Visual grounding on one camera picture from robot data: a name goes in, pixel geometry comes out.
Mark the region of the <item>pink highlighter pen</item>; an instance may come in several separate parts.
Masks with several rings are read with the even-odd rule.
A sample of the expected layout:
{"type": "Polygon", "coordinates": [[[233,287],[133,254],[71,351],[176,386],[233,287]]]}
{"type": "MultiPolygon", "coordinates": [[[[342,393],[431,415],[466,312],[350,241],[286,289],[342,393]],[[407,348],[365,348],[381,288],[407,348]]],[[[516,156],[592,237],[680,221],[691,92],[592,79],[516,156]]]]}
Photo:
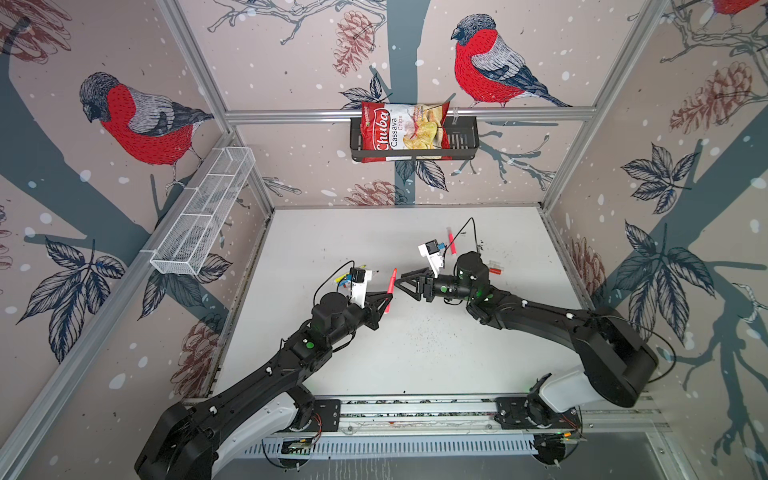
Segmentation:
{"type": "Polygon", "coordinates": [[[455,236],[454,236],[453,230],[450,227],[447,228],[447,236],[448,236],[448,243],[446,246],[446,252],[449,253],[451,256],[455,256],[457,253],[457,249],[455,245],[455,236]]]}
{"type": "Polygon", "coordinates": [[[385,313],[390,312],[391,301],[393,299],[393,293],[395,290],[395,282],[397,280],[397,275],[398,275],[398,269],[394,268],[389,280],[388,288],[387,288],[387,294],[390,296],[390,299],[389,299],[389,303],[386,306],[385,313]]]}

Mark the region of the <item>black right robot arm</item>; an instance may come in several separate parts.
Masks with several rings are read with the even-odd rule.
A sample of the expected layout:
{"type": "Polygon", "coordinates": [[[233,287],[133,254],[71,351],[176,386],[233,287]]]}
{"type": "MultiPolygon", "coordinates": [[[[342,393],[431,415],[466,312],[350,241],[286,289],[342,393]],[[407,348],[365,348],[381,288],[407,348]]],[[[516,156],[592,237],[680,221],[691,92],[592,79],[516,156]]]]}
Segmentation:
{"type": "Polygon", "coordinates": [[[490,269],[477,252],[459,256],[452,275],[425,268],[402,274],[394,286],[417,301],[460,300],[484,326],[521,331],[574,351],[578,366],[545,375],[529,392],[537,408],[563,413],[599,399],[631,408],[659,364],[647,342],[621,317],[533,302],[493,286],[490,269]]]}

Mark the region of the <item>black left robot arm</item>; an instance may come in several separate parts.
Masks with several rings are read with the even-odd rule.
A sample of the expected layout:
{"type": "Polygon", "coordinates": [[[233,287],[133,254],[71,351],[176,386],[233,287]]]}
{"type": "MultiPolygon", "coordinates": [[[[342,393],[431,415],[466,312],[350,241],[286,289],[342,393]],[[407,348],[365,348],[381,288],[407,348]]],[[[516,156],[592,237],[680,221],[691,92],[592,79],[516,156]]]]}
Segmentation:
{"type": "Polygon", "coordinates": [[[325,294],[310,319],[262,366],[232,387],[191,407],[176,403],[159,418],[135,462],[142,479],[212,479],[247,448],[285,430],[306,427],[314,395],[304,382],[338,342],[366,326],[375,330],[393,296],[365,295],[356,304],[325,294]]]}

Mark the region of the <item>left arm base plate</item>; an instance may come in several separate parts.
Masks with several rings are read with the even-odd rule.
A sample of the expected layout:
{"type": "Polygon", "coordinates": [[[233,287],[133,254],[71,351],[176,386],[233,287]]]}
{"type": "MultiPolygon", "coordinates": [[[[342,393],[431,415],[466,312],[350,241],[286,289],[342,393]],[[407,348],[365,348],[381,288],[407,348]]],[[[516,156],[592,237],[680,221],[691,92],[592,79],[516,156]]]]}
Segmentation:
{"type": "Polygon", "coordinates": [[[337,432],[341,417],[341,401],[335,398],[316,398],[311,404],[299,407],[289,425],[291,432],[337,432]]]}

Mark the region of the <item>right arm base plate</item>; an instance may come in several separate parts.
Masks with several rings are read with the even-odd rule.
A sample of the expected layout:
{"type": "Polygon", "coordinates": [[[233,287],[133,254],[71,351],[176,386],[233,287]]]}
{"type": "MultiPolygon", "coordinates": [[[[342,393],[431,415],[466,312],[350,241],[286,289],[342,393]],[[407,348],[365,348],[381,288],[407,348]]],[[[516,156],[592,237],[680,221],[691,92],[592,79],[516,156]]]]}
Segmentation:
{"type": "Polygon", "coordinates": [[[494,420],[503,430],[577,430],[582,426],[577,410],[570,409],[558,413],[543,402],[526,396],[497,397],[494,403],[496,406],[494,420]]]}

